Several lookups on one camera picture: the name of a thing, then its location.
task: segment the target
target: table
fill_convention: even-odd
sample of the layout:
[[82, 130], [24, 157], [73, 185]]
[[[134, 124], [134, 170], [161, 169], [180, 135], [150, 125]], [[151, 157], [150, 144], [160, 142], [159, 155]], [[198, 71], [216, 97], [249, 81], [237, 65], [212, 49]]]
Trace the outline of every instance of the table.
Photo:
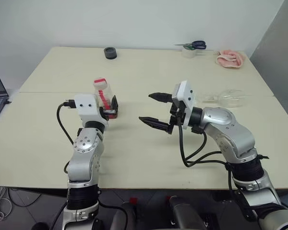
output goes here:
[[[95, 63], [97, 74], [92, 76], [92, 73], [88, 73], [88, 63], [82, 63], [86, 59], [83, 56], [90, 54], [95, 57], [95, 53], [100, 51], [102, 49], [53, 48], [20, 89], [13, 103], [6, 106], [6, 110], [0, 115], [0, 185], [31, 188], [67, 187], [67, 175], [64, 174], [63, 167], [72, 155], [72, 146], [60, 129], [55, 113], [60, 103], [65, 99], [72, 99], [77, 92], [93, 91], [93, 86], [88, 83], [89, 79], [92, 78], [93, 81], [94, 77], [100, 76], [98, 73], [102, 71], [98, 66], [106, 65], [106, 62], [113, 60], [100, 58], [99, 64]], [[170, 66], [170, 60], [180, 59], [180, 54], [176, 51], [118, 50], [117, 60], [121, 61], [124, 55], [138, 52], [143, 53], [141, 57], [149, 57], [151, 52], [152, 59], [157, 55], [167, 57], [163, 66]], [[129, 61], [137, 63], [136, 67], [139, 67], [140, 63], [131, 59], [133, 56], [129, 55]], [[206, 60], [199, 60], [206, 65], [209, 63], [208, 60], [212, 61], [211, 54], [202, 55], [200, 58]], [[201, 88], [201, 84], [196, 82], [208, 84], [209, 79], [212, 79], [211, 69], [219, 66], [211, 63], [210, 68], [201, 67], [196, 59], [190, 63], [196, 65], [197, 71], [207, 77], [190, 79], [196, 91], [204, 92], [204, 87]], [[175, 64], [177, 69], [180, 65], [184, 66], [182, 60]], [[143, 70], [127, 68], [125, 64], [126, 74], [123, 74], [124, 68], [116, 62], [109, 64], [109, 69], [103, 69], [104, 75], [101, 77], [107, 77], [113, 92], [117, 95], [120, 110], [119, 117], [110, 120], [109, 128], [105, 131], [100, 187], [228, 189], [224, 166], [211, 163], [192, 168], [184, 167], [179, 153], [177, 128], [172, 135], [168, 135], [146, 126], [138, 119], [138, 116], [157, 117], [165, 122], [169, 119], [170, 105], [158, 103], [147, 95], [157, 91], [171, 92], [174, 84], [184, 78], [179, 75], [173, 79], [175, 75], [171, 75], [170, 72], [165, 74], [166, 68], [162, 68], [162, 65], [159, 63], [160, 72], [157, 72], [155, 77], [147, 75], [147, 78], [144, 78], [143, 71], [152, 73], [149, 66]], [[192, 69], [193, 65], [184, 67]], [[248, 81], [239, 83], [231, 74], [231, 81], [225, 82], [223, 68], [220, 67], [222, 75], [216, 80], [219, 85], [212, 84], [209, 90], [239, 88], [250, 95], [247, 96], [245, 106], [232, 108], [231, 111], [237, 120], [254, 134], [258, 153], [270, 157], [270, 160], [263, 160], [262, 163], [269, 172], [274, 186], [288, 188], [288, 115], [248, 59], [244, 67], [246, 71], [233, 71], [239, 73], [243, 80], [249, 75], [253, 87], [246, 87], [250, 85]], [[128, 84], [122, 84], [115, 73], [125, 81], [132, 76], [132, 80]], [[77, 111], [63, 108], [61, 120], [68, 133], [75, 137], [78, 128], [81, 127]], [[185, 151], [191, 152], [196, 149], [202, 138], [190, 131], [184, 131]], [[216, 144], [208, 138], [203, 153], [216, 149]], [[223, 160], [222, 155], [213, 158]]]

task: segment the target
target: pink towel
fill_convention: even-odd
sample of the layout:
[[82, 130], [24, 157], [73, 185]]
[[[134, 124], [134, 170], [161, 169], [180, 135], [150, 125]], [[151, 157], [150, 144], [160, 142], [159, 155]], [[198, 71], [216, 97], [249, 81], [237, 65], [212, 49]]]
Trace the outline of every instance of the pink towel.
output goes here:
[[240, 68], [243, 65], [244, 56], [236, 51], [221, 50], [219, 56], [216, 57], [217, 64], [223, 67]]

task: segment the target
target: gray floor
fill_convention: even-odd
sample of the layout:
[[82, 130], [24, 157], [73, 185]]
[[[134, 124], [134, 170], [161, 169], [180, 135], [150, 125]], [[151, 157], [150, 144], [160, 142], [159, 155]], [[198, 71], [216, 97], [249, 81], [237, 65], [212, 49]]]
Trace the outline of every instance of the gray floor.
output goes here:
[[[259, 230], [257, 223], [244, 220], [239, 208], [233, 202], [215, 202], [209, 191], [194, 190], [105, 190], [100, 195], [100, 200], [107, 205], [122, 204], [129, 201], [130, 197], [138, 198], [138, 224], [137, 230], [170, 228], [166, 212], [167, 196], [178, 195], [190, 201], [201, 213], [216, 213], [221, 230]], [[11, 191], [15, 202], [26, 205], [32, 202], [38, 194], [25, 191]], [[0, 230], [18, 229], [30, 230], [36, 222], [51, 224], [65, 198], [42, 195], [36, 203], [29, 207], [13, 206], [12, 213], [4, 221], [0, 221]], [[105, 223], [106, 230], [110, 228], [115, 210], [100, 208], [98, 218]], [[62, 216], [60, 216], [55, 230], [61, 229]]]

